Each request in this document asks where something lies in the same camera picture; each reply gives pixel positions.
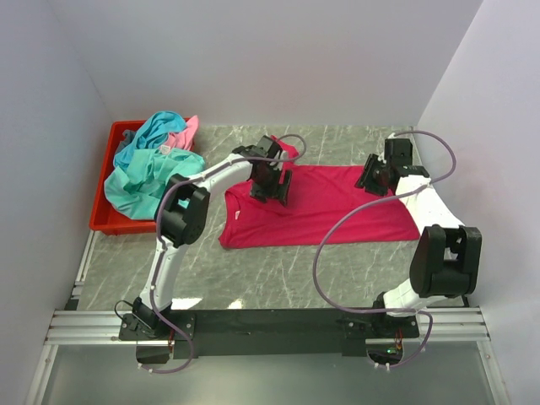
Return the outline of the magenta t shirt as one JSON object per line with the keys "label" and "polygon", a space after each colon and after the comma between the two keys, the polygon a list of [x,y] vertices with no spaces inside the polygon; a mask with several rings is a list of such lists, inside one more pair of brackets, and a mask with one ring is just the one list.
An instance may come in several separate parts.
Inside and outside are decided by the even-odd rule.
{"label": "magenta t shirt", "polygon": [[[267,246],[314,246],[354,208],[379,198],[355,186],[362,165],[297,165],[292,171],[288,201],[260,202],[250,195],[252,181],[224,194],[226,222],[219,237],[225,249]],[[330,244],[417,240],[419,231],[399,201],[378,204],[355,214],[337,229]]]}

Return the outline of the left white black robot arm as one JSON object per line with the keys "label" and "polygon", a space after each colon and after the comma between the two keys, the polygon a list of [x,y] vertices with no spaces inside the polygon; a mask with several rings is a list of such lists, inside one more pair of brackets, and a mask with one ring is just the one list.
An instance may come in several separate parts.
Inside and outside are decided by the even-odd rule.
{"label": "left white black robot arm", "polygon": [[132,314],[146,337],[163,337],[172,328],[169,312],[173,288],[190,245],[202,235],[210,203],[232,186],[251,181],[258,197],[286,203],[292,175],[284,169],[294,161],[284,151],[274,157],[258,148],[238,148],[196,175],[170,178],[155,215],[156,249],[151,270]]}

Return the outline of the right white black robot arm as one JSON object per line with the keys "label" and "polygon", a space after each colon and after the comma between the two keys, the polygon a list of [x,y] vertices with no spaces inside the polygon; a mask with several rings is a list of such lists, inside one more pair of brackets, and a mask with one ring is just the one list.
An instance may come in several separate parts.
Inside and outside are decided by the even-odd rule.
{"label": "right white black robot arm", "polygon": [[381,309],[370,316],[374,333],[393,334],[402,318],[443,299],[471,294],[477,287],[483,237],[445,205],[427,170],[410,157],[383,159],[370,154],[356,183],[379,197],[398,196],[419,233],[409,276],[381,294]]}

